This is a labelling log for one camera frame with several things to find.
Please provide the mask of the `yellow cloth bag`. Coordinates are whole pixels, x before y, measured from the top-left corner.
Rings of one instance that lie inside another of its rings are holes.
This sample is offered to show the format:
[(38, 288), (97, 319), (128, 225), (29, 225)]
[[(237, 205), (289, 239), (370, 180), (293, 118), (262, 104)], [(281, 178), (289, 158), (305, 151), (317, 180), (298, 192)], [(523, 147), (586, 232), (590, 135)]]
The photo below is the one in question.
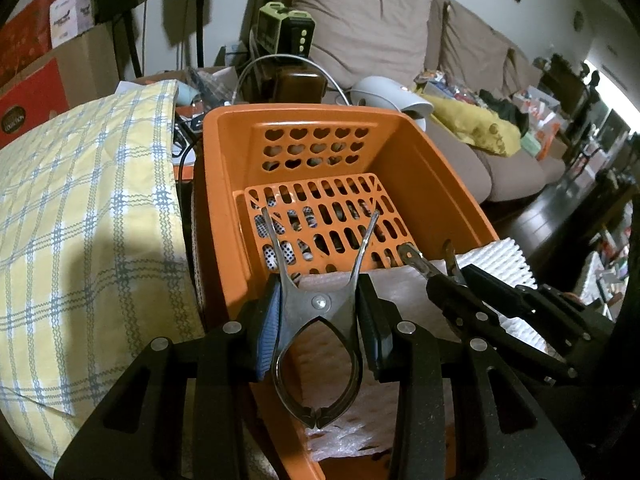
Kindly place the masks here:
[(521, 149), (521, 133), (516, 125), (501, 119), (488, 108), (455, 99), (428, 96), (433, 115), (458, 140), (489, 154), (511, 157)]

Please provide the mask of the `brown cardboard box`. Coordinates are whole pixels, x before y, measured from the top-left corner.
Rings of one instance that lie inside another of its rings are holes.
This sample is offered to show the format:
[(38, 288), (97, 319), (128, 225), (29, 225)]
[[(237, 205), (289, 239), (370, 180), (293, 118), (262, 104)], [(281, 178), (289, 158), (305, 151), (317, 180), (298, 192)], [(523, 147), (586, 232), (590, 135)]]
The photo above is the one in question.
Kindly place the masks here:
[(2, 86), (1, 94), (51, 62), (58, 68), (58, 79), (70, 108), (109, 96), (119, 82), (111, 33), (105, 24), (99, 24), (37, 58)]

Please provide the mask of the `white foam net sheet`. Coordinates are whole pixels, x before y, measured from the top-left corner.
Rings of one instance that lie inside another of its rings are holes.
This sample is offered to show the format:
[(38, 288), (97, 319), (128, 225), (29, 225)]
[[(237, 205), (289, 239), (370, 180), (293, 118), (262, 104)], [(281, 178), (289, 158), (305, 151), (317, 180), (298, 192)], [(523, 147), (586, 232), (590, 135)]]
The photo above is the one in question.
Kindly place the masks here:
[[(456, 256), (461, 270), (469, 264), (486, 271), (508, 285), (524, 285), (538, 288), (534, 274), (527, 263), (521, 247), (512, 238), (497, 240), (480, 248), (471, 249)], [(411, 266), (398, 266), (387, 270), (369, 271), (375, 295), (392, 302), (399, 318), (390, 335), (375, 336), (381, 345), (373, 345), (375, 358), (382, 358), (384, 370), (390, 372), (390, 364), (405, 360), (401, 339), (409, 339), (415, 334), (398, 334), (397, 324), (413, 325), (414, 332), (419, 327), (427, 330), (435, 338), (459, 342), (458, 336), (450, 328), (442, 310), (428, 300), (426, 281)], [(300, 288), (334, 292), (346, 284), (348, 272), (338, 272), (333, 278), (307, 276), (302, 278)], [(507, 318), (498, 313), (500, 326), (511, 336), (518, 338), (536, 350), (554, 355), (549, 344), (540, 333), (521, 318)], [(355, 401), (341, 417), (321, 429), (303, 429), (303, 447), (314, 462), (329, 458), (355, 458), (373, 455), (389, 450), (395, 437), (398, 407), (399, 382), (379, 382), (369, 367), (366, 344), (360, 337), (363, 358), (362, 382)], [(343, 392), (352, 374), (352, 360), (341, 341), (326, 324), (315, 322), (296, 337), (290, 349), (292, 360), (302, 390), (300, 404), (310, 408), (323, 408), (332, 404)]]

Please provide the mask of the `white dome device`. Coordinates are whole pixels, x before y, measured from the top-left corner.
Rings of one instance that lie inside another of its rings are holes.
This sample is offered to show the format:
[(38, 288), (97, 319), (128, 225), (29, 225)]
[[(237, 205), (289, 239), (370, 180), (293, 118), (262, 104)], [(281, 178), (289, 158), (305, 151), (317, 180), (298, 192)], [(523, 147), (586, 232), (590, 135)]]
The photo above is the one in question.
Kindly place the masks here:
[(426, 131), (434, 105), (398, 81), (383, 76), (367, 76), (349, 91), (352, 104), (396, 110), (409, 116)]

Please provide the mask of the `green black power station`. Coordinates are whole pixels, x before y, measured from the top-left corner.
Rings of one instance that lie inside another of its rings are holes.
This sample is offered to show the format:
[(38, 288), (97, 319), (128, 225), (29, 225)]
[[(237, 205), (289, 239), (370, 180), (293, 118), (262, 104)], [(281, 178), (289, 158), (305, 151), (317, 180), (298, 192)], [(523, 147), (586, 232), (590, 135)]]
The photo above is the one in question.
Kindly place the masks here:
[(316, 22), (302, 10), (282, 2), (268, 2), (258, 11), (257, 43), (270, 54), (292, 54), (306, 58), (310, 53)]

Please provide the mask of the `brown cushion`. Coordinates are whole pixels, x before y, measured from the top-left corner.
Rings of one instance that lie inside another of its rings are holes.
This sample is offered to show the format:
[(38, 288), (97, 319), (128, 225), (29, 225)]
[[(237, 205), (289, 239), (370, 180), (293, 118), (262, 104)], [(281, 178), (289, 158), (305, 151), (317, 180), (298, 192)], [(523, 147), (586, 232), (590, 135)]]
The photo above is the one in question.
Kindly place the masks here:
[(503, 66), (502, 93), (513, 96), (529, 87), (537, 87), (542, 71), (533, 66), (518, 48), (510, 48)]
[(473, 91), (500, 90), (509, 45), (454, 0), (444, 9), (439, 68)]
[(367, 76), (405, 86), (422, 72), (432, 0), (292, 0), (316, 22), (311, 59), (343, 88)]

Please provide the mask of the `red gift box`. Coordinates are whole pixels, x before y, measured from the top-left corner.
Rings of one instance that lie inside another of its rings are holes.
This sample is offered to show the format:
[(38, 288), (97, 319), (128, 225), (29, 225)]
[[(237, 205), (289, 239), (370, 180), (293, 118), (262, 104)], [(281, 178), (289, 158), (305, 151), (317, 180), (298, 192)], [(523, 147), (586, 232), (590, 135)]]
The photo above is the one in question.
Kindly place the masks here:
[(70, 109), (58, 62), (47, 62), (1, 97), (0, 148)]
[(32, 0), (2, 26), (0, 84), (4, 86), (25, 67), (52, 49), (50, 6), (55, 0)]

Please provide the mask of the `red gift box front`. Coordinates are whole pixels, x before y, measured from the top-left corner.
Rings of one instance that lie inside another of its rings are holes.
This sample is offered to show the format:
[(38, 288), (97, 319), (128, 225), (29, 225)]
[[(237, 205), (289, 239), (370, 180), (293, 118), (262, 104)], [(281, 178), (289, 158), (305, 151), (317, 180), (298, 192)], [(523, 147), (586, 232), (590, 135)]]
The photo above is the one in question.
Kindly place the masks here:
[(70, 109), (58, 62), (47, 62), (1, 97), (0, 148)]

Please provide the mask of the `metal clip tool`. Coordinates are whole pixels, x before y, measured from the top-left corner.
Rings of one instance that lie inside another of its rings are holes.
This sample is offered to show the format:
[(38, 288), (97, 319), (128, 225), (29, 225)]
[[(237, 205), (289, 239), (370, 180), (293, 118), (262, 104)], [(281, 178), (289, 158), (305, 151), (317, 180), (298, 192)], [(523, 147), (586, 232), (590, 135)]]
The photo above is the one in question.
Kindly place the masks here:
[[(294, 283), (288, 274), (285, 256), (270, 212), (266, 207), (262, 208), (262, 218), (265, 220), (265, 227), (277, 257), (281, 284), (279, 330), (272, 355), (271, 374), (274, 388), (284, 407), (309, 428), (321, 429), (339, 418), (354, 403), (360, 389), (363, 370), (356, 315), (357, 282), (379, 216), (377, 211), (371, 214), (346, 285), (330, 292), (318, 292), (301, 289)], [(288, 392), (283, 378), (282, 362), (286, 352), (297, 336), (314, 323), (321, 323), (334, 333), (350, 359), (350, 375), (345, 389), (331, 405), (324, 408), (311, 408), (297, 402)]]

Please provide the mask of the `pink white small box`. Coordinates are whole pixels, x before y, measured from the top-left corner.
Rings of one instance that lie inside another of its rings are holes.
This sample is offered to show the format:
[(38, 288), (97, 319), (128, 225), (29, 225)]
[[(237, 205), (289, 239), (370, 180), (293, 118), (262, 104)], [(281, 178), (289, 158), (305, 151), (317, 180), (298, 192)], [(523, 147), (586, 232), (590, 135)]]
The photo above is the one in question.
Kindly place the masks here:
[(49, 18), (51, 44), (57, 48), (93, 28), (92, 0), (54, 0)]

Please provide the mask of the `orange plastic basket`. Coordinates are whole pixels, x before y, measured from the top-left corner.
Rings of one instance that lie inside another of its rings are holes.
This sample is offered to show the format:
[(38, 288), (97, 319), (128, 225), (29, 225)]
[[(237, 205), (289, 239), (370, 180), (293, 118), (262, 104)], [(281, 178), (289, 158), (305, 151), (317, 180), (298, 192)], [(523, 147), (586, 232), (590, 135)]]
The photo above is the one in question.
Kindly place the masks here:
[(347, 274), (371, 212), (364, 270), (398, 263), (407, 240), (439, 257), (497, 239), (477, 200), (407, 115), (321, 104), (229, 105), (209, 112), (194, 169), (195, 264), (209, 324), (265, 293), (268, 210), (302, 275)]

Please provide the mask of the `red gift box top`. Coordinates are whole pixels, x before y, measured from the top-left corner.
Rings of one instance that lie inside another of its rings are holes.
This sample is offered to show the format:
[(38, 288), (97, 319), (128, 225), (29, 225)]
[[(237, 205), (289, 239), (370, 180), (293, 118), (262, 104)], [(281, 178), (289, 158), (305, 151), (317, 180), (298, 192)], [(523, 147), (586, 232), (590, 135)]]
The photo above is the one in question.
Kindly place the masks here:
[(0, 84), (4, 86), (25, 67), (52, 49), (50, 6), (55, 0), (32, 0), (2, 26)]

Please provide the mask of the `yellow plaid tablecloth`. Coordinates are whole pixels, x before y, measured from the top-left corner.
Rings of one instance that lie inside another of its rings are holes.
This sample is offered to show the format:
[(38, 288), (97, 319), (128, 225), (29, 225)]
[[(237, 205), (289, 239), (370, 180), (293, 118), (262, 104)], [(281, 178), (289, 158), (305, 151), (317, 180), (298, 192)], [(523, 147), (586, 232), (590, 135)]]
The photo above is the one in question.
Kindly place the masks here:
[(172, 164), (175, 81), (1, 152), (1, 411), (46, 473), (154, 338), (204, 334)]

